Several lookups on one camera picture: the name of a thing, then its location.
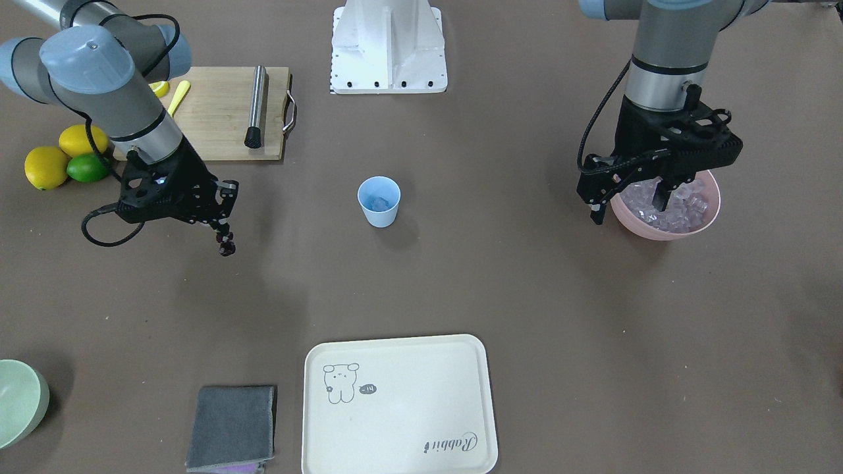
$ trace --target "bowl of ice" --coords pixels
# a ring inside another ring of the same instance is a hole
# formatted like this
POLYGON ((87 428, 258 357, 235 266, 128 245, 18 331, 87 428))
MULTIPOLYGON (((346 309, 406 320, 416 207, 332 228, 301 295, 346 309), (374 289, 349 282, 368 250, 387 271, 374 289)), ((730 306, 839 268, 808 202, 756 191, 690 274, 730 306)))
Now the bowl of ice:
POLYGON ((711 171, 700 171, 691 183, 670 193, 664 212, 652 205, 660 178, 640 181, 612 197, 612 212, 633 234, 650 240, 676 240, 699 234, 720 213, 720 188, 711 171))

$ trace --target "ice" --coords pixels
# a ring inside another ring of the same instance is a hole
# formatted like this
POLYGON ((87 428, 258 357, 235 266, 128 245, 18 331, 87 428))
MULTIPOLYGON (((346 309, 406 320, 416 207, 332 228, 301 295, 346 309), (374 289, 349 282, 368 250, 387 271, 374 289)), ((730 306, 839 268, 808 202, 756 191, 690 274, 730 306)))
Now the ice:
POLYGON ((703 214, 708 201, 702 196, 705 183, 694 180, 670 193, 668 206, 660 213, 652 205, 652 195, 660 178, 632 183, 620 194, 626 206, 641 221, 666 232, 684 234, 697 230, 705 223, 703 214))
POLYGON ((386 202, 386 199, 383 199, 382 197, 375 197, 372 200, 372 205, 369 206, 369 208, 375 211, 376 213, 382 213, 383 211, 389 209, 389 203, 386 202))

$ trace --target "bowl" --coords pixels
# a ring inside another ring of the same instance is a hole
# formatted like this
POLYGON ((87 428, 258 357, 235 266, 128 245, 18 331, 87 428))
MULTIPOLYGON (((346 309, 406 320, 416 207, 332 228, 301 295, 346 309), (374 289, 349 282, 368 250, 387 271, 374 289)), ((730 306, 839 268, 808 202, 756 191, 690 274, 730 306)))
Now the bowl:
POLYGON ((639 235, 645 239, 650 240, 677 240, 683 239, 689 235, 699 234, 705 229, 708 229, 717 215, 720 213, 720 187, 717 186, 717 181, 714 175, 709 170, 700 171, 696 174, 696 179, 702 181, 706 185, 706 189, 702 190, 701 195, 708 201, 708 209, 702 214, 702 225, 690 232, 668 232, 667 230, 656 229, 655 227, 640 220, 626 203, 620 197, 620 194, 615 194, 611 199, 612 212, 618 218, 624 227, 630 230, 635 235, 639 235))
POLYGON ((44 377, 18 360, 0 360, 0 450, 32 432, 47 411, 44 377))

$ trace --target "white tray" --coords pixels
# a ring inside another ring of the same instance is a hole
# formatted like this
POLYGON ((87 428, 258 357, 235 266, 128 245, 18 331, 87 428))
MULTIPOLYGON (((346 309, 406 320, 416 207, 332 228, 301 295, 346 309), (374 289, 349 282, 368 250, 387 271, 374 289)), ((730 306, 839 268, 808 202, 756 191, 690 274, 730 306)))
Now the white tray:
POLYGON ((484 474, 496 462, 476 337, 327 342, 308 354, 304 474, 484 474))

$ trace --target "pink bowl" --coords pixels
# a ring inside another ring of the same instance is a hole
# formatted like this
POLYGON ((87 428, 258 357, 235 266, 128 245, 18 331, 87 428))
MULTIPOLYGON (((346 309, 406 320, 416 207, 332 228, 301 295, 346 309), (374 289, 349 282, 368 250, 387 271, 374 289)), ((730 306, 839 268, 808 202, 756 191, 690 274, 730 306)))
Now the pink bowl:
POLYGON ((638 216, 626 206, 620 194, 616 194, 611 199, 612 212, 618 218, 624 227, 630 230, 635 235, 639 235, 645 239, 650 240, 676 240, 682 239, 689 235, 699 234, 714 222, 717 215, 720 213, 720 187, 717 186, 717 181, 714 180, 714 175, 709 170, 700 171, 696 174, 696 178, 706 185, 706 189, 702 191, 702 196, 708 201, 708 209, 702 214, 702 226, 691 232, 675 233, 666 230, 656 229, 650 224, 640 220, 638 216))

